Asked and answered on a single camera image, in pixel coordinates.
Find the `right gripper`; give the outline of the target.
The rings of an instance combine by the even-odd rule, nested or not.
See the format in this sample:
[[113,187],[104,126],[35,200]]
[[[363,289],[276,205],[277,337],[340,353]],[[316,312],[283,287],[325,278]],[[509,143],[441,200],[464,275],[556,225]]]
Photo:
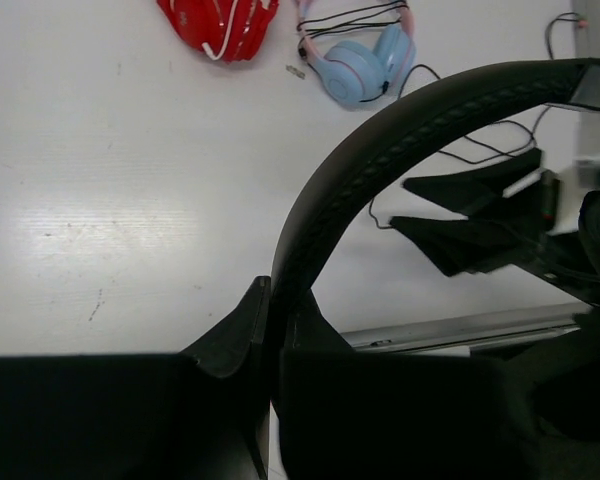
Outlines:
[[499,225],[474,220],[396,216],[390,226],[409,239],[445,276],[490,273],[513,265],[550,280],[587,280],[582,270],[559,261],[551,231],[558,220],[561,181],[541,169],[529,185],[506,189],[535,172],[543,152],[532,148],[500,163],[455,174],[407,178],[402,186],[451,212],[474,215],[500,199]]

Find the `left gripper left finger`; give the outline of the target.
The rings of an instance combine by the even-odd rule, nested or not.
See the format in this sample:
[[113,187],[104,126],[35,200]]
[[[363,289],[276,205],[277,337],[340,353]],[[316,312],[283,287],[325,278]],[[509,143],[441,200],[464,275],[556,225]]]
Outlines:
[[264,479],[267,277],[182,351],[0,357],[0,479]]

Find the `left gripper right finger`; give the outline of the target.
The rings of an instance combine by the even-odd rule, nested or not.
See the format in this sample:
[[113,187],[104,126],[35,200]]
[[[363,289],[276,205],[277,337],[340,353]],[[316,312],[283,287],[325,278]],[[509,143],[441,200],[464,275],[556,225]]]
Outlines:
[[537,479],[526,395],[486,358],[355,351],[307,296],[280,352],[291,479]]

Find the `black headset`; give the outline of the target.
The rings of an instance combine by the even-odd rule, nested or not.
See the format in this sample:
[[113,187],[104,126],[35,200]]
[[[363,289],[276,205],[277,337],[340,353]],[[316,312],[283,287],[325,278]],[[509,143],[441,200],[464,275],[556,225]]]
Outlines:
[[600,114],[600,58],[480,67],[423,87],[365,122],[316,170],[284,224],[272,314],[290,314],[354,217],[401,175],[460,137],[537,106]]

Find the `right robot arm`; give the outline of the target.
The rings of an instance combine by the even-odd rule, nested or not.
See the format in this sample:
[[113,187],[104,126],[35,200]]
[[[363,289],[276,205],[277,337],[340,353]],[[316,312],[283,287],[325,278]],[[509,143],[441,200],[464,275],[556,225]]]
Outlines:
[[576,331],[528,348],[511,366],[540,420],[561,436],[600,442],[600,186],[585,194],[577,228],[560,233],[563,185],[542,159],[533,148],[483,168],[406,179],[407,191],[454,218],[395,216],[389,226],[448,277],[513,265],[588,305]]

